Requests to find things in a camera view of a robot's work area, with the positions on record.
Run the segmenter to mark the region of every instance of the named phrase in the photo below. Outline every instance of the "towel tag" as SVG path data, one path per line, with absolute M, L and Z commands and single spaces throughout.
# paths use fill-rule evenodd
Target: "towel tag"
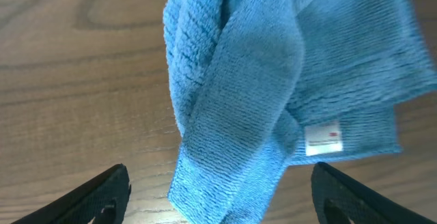
M 333 121 L 305 127 L 305 150 L 307 156 L 341 152 L 343 141 L 339 122 Z

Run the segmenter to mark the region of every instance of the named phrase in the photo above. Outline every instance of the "blue microfiber cloth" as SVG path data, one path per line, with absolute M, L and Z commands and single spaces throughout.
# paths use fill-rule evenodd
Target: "blue microfiber cloth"
M 260 222 L 289 165 L 400 152 L 393 106 L 437 88 L 410 0 L 169 0 L 164 24 L 191 223 Z M 343 150 L 307 156 L 333 120 Z

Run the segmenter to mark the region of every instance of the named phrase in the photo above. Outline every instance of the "wood grain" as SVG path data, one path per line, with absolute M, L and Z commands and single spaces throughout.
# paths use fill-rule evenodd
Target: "wood grain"
M 166 0 L 0 0 L 0 223 L 45 206 L 115 163 L 125 223 L 186 223 L 166 199 L 180 136 L 168 91 Z M 437 56 L 437 0 L 414 0 Z M 437 221 L 437 95 L 397 107 L 400 155 L 335 163 Z M 311 166 L 282 179 L 264 223 L 317 223 Z

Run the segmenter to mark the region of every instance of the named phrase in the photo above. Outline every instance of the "wooden surface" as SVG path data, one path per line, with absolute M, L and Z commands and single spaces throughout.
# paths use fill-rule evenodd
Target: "wooden surface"
M 0 0 L 0 223 L 45 206 L 115 163 L 125 223 L 185 223 L 165 198 L 180 136 L 168 91 L 166 0 Z M 437 0 L 414 0 L 437 56 Z M 437 95 L 397 107 L 405 152 L 335 163 L 437 221 Z M 264 223 L 317 223 L 311 166 L 292 167 Z

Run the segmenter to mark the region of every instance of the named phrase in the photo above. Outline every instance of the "towel fold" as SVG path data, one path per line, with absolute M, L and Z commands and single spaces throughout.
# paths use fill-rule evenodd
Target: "towel fold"
M 393 106 L 437 88 L 409 0 L 169 0 L 164 24 L 191 223 L 260 222 L 289 165 L 400 152 Z M 342 151 L 307 156 L 333 120 Z

